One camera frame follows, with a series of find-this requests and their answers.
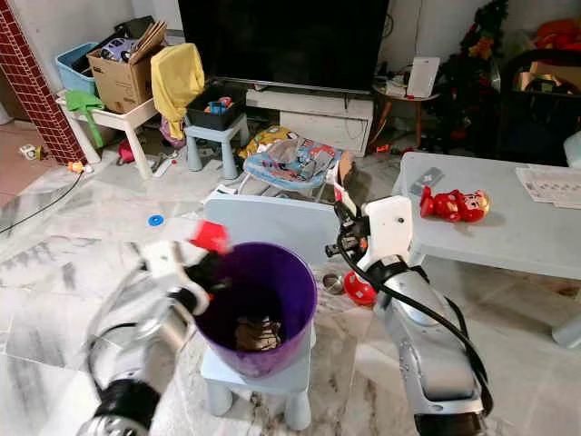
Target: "television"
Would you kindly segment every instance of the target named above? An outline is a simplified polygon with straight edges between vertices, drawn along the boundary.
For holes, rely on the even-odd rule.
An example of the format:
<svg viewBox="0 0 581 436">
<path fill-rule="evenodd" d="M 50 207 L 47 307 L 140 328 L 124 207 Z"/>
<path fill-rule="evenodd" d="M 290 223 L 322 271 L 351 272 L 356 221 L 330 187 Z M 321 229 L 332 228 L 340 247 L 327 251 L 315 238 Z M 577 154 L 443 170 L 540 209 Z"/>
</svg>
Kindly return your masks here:
<svg viewBox="0 0 581 436">
<path fill-rule="evenodd" d="M 179 0 L 206 74 L 367 93 L 389 0 Z"/>
</svg>

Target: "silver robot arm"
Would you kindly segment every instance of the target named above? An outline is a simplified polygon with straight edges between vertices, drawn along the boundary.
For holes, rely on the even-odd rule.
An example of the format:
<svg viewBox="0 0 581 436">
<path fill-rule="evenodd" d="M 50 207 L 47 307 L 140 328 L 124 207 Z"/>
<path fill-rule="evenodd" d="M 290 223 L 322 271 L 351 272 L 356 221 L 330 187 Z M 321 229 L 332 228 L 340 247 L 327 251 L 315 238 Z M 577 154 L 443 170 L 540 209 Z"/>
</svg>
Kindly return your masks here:
<svg viewBox="0 0 581 436">
<path fill-rule="evenodd" d="M 137 323 L 132 340 L 116 356 L 113 377 L 100 390 L 101 404 L 78 436 L 146 436 L 159 400 L 170 383 L 177 357 L 193 332 L 193 315 L 205 311 L 219 257 L 200 250 L 187 272 L 176 243 L 145 247 L 147 270 L 167 293 Z"/>
<path fill-rule="evenodd" d="M 378 292 L 374 307 L 399 351 L 409 407 L 421 436 L 480 436 L 492 409 L 484 364 L 459 308 L 410 268 L 411 203 L 394 196 L 360 208 L 335 173 L 337 243 L 355 273 Z"/>
</svg>

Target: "blue plastic bin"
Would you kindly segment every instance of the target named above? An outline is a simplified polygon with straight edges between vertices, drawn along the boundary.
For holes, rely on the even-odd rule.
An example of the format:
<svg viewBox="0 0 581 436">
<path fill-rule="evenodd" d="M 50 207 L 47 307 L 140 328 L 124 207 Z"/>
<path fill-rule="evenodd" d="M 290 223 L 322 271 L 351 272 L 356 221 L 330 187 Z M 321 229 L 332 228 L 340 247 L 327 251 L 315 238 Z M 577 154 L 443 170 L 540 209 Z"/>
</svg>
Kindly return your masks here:
<svg viewBox="0 0 581 436">
<path fill-rule="evenodd" d="M 94 87 L 94 78 L 77 73 L 71 68 L 71 64 L 74 61 L 82 55 L 89 53 L 96 46 L 97 43 L 79 45 L 68 52 L 58 55 L 54 59 L 58 67 L 58 74 L 61 76 L 61 82 L 63 82 L 63 87 L 66 89 L 78 89 L 88 94 L 97 95 L 96 88 Z"/>
</svg>

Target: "purple bucket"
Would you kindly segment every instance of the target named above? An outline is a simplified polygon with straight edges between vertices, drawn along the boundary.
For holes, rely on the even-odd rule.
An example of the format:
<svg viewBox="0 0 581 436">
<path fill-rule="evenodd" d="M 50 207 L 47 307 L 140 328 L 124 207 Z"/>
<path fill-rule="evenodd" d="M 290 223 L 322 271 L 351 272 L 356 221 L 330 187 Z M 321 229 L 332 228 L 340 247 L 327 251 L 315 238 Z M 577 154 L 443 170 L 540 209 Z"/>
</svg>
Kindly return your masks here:
<svg viewBox="0 0 581 436">
<path fill-rule="evenodd" d="M 272 243 L 241 243 L 228 253 L 219 277 L 232 287 L 214 296 L 196 324 L 210 347 L 240 374 L 252 378 L 276 372 L 300 347 L 317 306 L 317 286 L 307 264 Z M 236 351 L 234 332 L 240 316 L 262 316 L 282 324 L 282 344 L 264 352 Z"/>
</svg>

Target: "brick wall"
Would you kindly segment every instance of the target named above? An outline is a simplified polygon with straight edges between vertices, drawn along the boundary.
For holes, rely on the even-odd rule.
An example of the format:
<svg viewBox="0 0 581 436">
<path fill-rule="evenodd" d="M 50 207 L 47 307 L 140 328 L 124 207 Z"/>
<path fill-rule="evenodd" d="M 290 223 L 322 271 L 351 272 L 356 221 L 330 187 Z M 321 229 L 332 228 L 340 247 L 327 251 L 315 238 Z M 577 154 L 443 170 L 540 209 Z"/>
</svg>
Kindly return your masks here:
<svg viewBox="0 0 581 436">
<path fill-rule="evenodd" d="M 0 0 L 0 67 L 43 136 L 46 151 L 60 164 L 86 162 L 6 0 Z"/>
</svg>

